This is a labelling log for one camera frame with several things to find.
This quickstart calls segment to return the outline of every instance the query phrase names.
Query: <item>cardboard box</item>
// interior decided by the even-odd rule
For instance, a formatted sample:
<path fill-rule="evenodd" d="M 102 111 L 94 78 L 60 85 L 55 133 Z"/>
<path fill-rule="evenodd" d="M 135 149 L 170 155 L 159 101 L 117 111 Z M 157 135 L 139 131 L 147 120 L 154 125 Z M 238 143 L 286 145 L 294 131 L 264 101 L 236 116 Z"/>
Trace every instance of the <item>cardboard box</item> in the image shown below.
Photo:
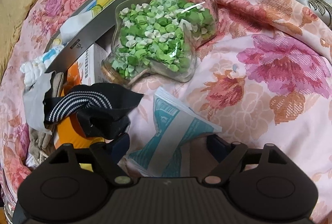
<path fill-rule="evenodd" d="M 67 84 L 92 85 L 99 82 L 108 82 L 101 70 L 101 63 L 107 57 L 107 52 L 93 43 L 81 57 L 68 69 Z"/>

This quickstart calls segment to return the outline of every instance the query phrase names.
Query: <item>floral bedsheet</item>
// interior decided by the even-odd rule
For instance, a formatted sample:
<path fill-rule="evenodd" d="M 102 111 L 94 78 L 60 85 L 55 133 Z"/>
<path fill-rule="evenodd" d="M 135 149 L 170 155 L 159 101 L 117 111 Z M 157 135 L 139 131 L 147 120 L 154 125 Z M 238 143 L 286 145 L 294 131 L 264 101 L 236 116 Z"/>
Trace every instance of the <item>floral bedsheet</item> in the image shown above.
<path fill-rule="evenodd" d="M 51 35 L 84 1 L 38 0 L 4 74 L 0 183 L 11 208 L 30 173 L 24 165 L 29 135 L 19 67 L 43 53 Z M 318 187 L 312 219 L 332 223 L 331 30 L 295 0 L 218 0 L 218 6 L 218 35 L 197 51 L 199 64 L 190 82 L 152 76 L 135 85 L 145 96 L 131 114 L 130 150 L 142 148 L 155 134 L 152 99 L 163 86 L 222 126 L 225 139 L 257 148 L 279 146 Z M 204 153 L 198 158 L 203 164 L 191 167 L 193 173 L 208 166 Z"/>

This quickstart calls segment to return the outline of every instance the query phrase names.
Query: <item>glass jar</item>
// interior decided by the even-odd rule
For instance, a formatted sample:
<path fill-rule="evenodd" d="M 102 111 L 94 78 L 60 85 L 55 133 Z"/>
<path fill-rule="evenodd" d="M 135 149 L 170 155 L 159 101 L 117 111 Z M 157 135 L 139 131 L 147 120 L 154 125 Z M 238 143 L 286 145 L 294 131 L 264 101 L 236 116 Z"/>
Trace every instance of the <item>glass jar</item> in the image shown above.
<path fill-rule="evenodd" d="M 189 81 L 195 49 L 217 33 L 216 0 L 127 0 L 115 15 L 112 52 L 102 71 L 112 83 L 127 87 L 150 74 Z"/>

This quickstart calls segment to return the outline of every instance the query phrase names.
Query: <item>pink tablecloth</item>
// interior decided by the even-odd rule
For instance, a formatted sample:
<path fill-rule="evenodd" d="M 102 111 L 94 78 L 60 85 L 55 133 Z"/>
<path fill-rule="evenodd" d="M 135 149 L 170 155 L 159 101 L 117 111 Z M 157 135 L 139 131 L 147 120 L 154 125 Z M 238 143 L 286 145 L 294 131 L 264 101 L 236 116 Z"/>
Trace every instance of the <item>pink tablecloth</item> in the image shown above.
<path fill-rule="evenodd" d="M 41 55 L 51 35 L 85 0 L 38 0 L 23 23 L 0 87 L 0 175 L 6 201 L 30 173 L 20 65 Z M 194 78 L 179 84 L 159 76 L 131 114 L 131 151 L 155 134 L 152 96 L 163 86 L 223 137 L 251 147 L 275 143 L 316 183 L 315 222 L 332 223 L 332 32 L 294 0 L 218 0 L 219 32 L 198 51 Z"/>

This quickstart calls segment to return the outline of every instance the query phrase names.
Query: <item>gray metal tray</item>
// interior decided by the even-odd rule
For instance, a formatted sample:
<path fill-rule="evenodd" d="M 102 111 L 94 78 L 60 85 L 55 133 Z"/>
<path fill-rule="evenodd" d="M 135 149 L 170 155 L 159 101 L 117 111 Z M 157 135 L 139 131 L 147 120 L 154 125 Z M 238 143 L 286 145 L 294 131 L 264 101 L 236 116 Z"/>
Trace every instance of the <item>gray metal tray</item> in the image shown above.
<path fill-rule="evenodd" d="M 87 7 L 93 0 L 87 0 L 73 15 L 79 14 L 85 7 Z M 103 34 L 110 30 L 116 24 L 115 8 L 126 0 L 114 0 L 106 6 L 98 15 L 96 15 L 88 24 L 86 24 L 76 36 L 68 42 L 64 49 L 54 59 L 51 65 L 47 68 L 46 73 L 66 72 L 69 67 L 76 62 L 76 60 Z M 46 51 L 51 47 L 53 40 L 57 38 L 60 31 L 50 39 L 47 44 Z"/>

